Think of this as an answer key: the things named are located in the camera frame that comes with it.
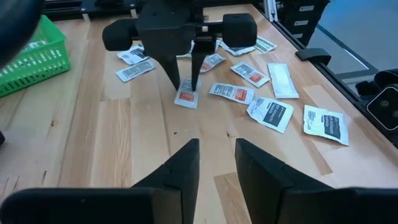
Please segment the orange label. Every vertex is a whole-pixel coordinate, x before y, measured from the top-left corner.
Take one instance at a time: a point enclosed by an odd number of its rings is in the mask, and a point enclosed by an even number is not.
[[[236,90],[235,99],[244,101],[244,99],[246,99],[246,94],[247,93],[248,92],[246,90],[238,89],[238,90]]]
[[[258,81],[260,81],[262,78],[263,78],[263,76],[262,76],[261,74],[258,74],[258,73],[253,73],[253,74],[250,76],[250,80],[252,80],[253,82],[258,82]]]
[[[194,95],[192,93],[180,93],[180,99],[193,102]]]
[[[203,62],[201,65],[201,69],[203,70],[209,70],[211,68],[211,65],[209,65],[207,62]]]

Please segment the wooden table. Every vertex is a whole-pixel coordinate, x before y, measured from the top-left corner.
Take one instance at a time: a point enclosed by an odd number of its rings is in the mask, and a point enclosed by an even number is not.
[[[197,110],[174,104],[175,90],[157,68],[123,83],[115,72],[127,65],[101,40],[120,17],[56,22],[67,35],[73,68],[0,99],[1,197],[28,187],[130,187],[150,174],[191,138],[200,139],[200,186],[195,223],[250,223],[236,175],[236,138],[248,141],[292,167],[333,187],[398,187],[397,149],[251,5],[205,9],[211,21],[224,13],[250,12],[258,35],[278,47],[228,59],[200,75]],[[245,60],[268,74],[267,63],[289,64],[297,100],[285,134],[251,119],[246,105],[209,95],[212,83],[254,88],[230,66]],[[182,78],[191,62],[179,59]],[[271,82],[256,94],[273,98]],[[349,147],[303,133],[303,106],[345,114]]]

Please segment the white packet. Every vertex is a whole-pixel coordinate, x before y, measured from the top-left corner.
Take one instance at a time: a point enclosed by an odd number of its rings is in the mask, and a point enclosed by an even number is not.
[[[249,105],[254,98],[254,90],[248,87],[235,86],[224,83],[214,83],[210,88],[210,94],[223,96],[227,99]]]
[[[207,56],[203,61],[203,64],[201,65],[200,73],[209,71],[210,69],[214,68],[216,65],[218,65],[223,61],[225,61],[225,58],[223,58],[219,54],[213,54]]]
[[[298,98],[299,93],[294,88],[289,69],[283,63],[268,63],[269,75],[275,98]]]
[[[154,63],[151,60],[146,60],[144,62],[140,62],[133,66],[120,70],[116,72],[116,74],[123,82],[127,82],[148,71],[151,71],[154,68],[155,68]]]
[[[283,134],[293,115],[293,106],[259,97],[250,103],[247,112],[258,123]]]
[[[304,106],[304,132],[338,141],[348,146],[348,130],[344,116],[326,109]]]
[[[266,82],[270,80],[270,78],[263,73],[254,69],[251,65],[246,62],[241,62],[237,65],[231,67],[232,71],[242,76],[246,81],[253,84],[255,87],[259,88]]]
[[[223,41],[220,43],[221,47],[234,56],[239,56],[250,51],[253,51],[254,47],[228,47]]]
[[[189,79],[182,80],[180,88],[178,88],[177,95],[175,96],[174,103],[176,105],[185,106],[187,108],[198,108],[198,98],[201,81],[198,80],[197,90],[192,91],[192,82]]]
[[[141,44],[132,46],[129,50],[118,53],[118,57],[123,59],[128,65],[135,65],[149,58],[144,55],[144,46]]]
[[[215,52],[217,52],[218,50],[218,46],[220,45],[221,41],[220,40],[216,40],[216,50]],[[192,50],[193,50],[193,46],[195,45],[194,41],[191,41],[191,50],[186,53],[185,55],[177,55],[177,58],[182,58],[182,57],[188,57],[191,58],[192,57]]]
[[[257,41],[256,41],[256,44],[254,47],[257,48],[262,53],[266,54],[266,53],[270,52],[272,49],[276,48],[277,46],[275,44],[269,42],[268,40],[266,40],[260,36],[257,36]]]

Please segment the green plastic basket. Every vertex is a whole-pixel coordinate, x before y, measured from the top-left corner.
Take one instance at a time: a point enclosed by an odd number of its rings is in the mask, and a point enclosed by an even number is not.
[[[0,97],[70,69],[65,35],[42,16],[33,38],[16,59],[0,69]]]

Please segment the black robotic arm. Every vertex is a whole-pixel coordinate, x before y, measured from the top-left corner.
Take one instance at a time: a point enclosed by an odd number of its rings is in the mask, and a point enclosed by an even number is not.
[[[222,22],[204,22],[203,8],[195,1],[139,1],[138,19],[123,19],[104,29],[107,50],[128,50],[133,40],[141,40],[144,53],[158,61],[178,90],[180,74],[176,55],[192,50],[192,89],[195,91],[200,67],[215,52],[216,38],[229,47],[256,44],[257,25],[250,14],[225,14]]]

